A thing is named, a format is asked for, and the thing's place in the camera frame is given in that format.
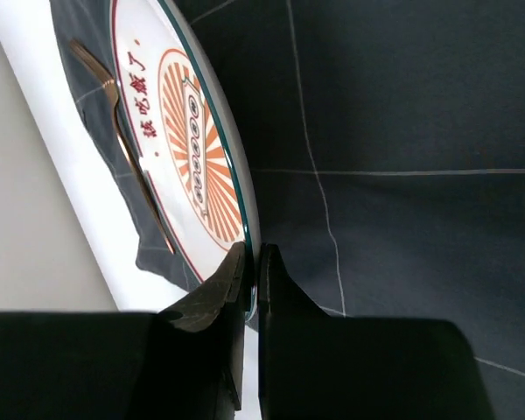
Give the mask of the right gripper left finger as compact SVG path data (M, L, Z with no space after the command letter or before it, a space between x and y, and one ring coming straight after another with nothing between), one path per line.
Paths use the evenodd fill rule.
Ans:
M0 311L0 419L231 419L246 246L158 312Z

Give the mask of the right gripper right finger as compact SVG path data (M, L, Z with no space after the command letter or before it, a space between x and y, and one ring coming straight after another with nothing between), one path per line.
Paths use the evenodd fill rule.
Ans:
M265 419L491 419L473 350L451 322L326 313L265 245L258 281Z

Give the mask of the dark grey checked cloth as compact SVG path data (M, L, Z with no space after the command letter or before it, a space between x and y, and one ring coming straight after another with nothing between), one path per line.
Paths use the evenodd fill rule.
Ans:
M112 2L51 2L66 81L136 265L192 291L70 49L116 79ZM496 417L525 419L525 1L172 2L233 114L261 244L330 315L455 323Z

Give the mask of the patterned glass plate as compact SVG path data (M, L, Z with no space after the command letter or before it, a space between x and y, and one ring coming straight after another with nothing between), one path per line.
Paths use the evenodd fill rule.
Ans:
M173 246L199 281L237 242L256 262L256 195L235 119L200 42L172 1L114 1L116 83Z

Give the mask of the copper fork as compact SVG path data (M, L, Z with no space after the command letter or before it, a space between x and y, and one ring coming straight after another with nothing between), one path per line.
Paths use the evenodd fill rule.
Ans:
M73 55L81 62L81 64L101 83L101 89L105 92L108 102L111 105L111 121L116 133L117 141L122 149L124 156L134 173L141 192L146 200L148 207L154 217L157 227L164 239L164 243L168 250L174 254L175 249L171 244L168 234L165 232L165 227L162 222L160 212L158 211L157 203L154 200L152 192L144 178L144 172L139 165L136 157L131 149L131 141L123 134L117 107L120 102L119 89L116 83L116 78L108 71L108 69L78 40L71 39L69 41L70 49Z

